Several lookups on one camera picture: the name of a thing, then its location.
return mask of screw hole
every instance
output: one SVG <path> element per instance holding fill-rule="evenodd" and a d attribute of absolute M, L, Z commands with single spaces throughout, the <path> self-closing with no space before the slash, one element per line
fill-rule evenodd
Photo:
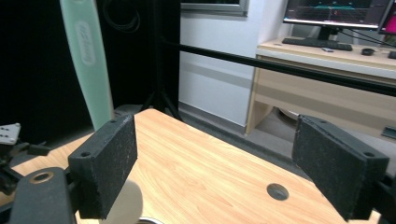
<path fill-rule="evenodd" d="M 373 153 L 371 153 L 371 152 L 364 152 L 364 155 L 366 156 L 366 157 L 374 157 L 375 155 L 373 154 Z"/>
<path fill-rule="evenodd" d="M 38 175 L 33 176 L 30 179 L 30 183 L 32 184 L 40 184 L 50 180 L 53 177 L 53 172 L 45 172 Z"/>
<path fill-rule="evenodd" d="M 81 153 L 82 157 L 87 157 L 87 156 L 90 156 L 90 155 L 91 155 L 91 152 L 83 152 L 83 153 Z"/>
<path fill-rule="evenodd" d="M 270 184 L 267 187 L 268 194 L 278 201 L 285 201 L 289 198 L 289 192 L 279 184 Z"/>
<path fill-rule="evenodd" d="M 40 174 L 40 175 L 35 176 L 34 180 L 35 180 L 35 181 L 44 180 L 44 179 L 48 178 L 49 176 L 50 176 L 50 175 L 47 174 L 47 173 Z"/>

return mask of computer monitor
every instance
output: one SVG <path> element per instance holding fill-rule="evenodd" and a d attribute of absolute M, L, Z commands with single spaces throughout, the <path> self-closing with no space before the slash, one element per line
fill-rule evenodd
<path fill-rule="evenodd" d="M 289 0 L 283 22 L 320 26 L 318 39 L 337 30 L 377 30 L 389 0 Z"/>
<path fill-rule="evenodd" d="M 384 41 L 387 43 L 396 35 L 396 0 L 392 0 L 391 3 L 389 3 L 389 7 L 379 24 L 378 33 L 386 35 Z M 392 50 L 388 57 L 396 59 L 396 51 Z"/>
<path fill-rule="evenodd" d="M 382 19 L 378 32 L 381 35 L 396 35 L 396 0 L 392 0 Z"/>

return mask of table surface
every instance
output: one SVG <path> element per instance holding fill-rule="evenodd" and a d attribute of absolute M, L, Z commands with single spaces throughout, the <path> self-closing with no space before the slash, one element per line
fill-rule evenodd
<path fill-rule="evenodd" d="M 282 44 L 284 38 L 260 44 L 256 53 L 261 56 L 277 58 L 289 62 L 306 63 L 372 77 L 387 78 L 394 83 L 396 79 L 396 60 L 388 58 L 388 48 L 352 45 L 352 51 L 334 50 L 326 52 L 321 48 Z M 362 49 L 374 49 L 372 56 L 361 55 Z"/>
<path fill-rule="evenodd" d="M 138 159 L 128 178 L 142 190 L 143 217 L 166 224 L 345 223 L 313 183 L 161 112 L 135 115 L 135 127 Z M 67 156 L 87 138 L 14 169 L 27 175 L 65 168 Z M 288 190 L 286 201 L 268 195 L 272 183 Z M 349 223 L 378 219 L 373 212 L 369 221 Z"/>

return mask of window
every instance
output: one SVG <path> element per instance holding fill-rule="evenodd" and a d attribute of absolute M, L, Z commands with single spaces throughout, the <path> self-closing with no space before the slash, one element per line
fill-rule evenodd
<path fill-rule="evenodd" d="M 246 16 L 248 0 L 181 0 L 181 9 L 184 12 Z"/>

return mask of white wall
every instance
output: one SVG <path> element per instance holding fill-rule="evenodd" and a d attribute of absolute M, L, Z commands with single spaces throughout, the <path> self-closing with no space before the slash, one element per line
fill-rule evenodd
<path fill-rule="evenodd" d="M 246 18 L 182 13 L 181 44 L 255 57 L 257 45 L 285 35 L 285 0 L 250 0 Z M 245 126 L 254 68 L 180 53 L 179 101 Z"/>

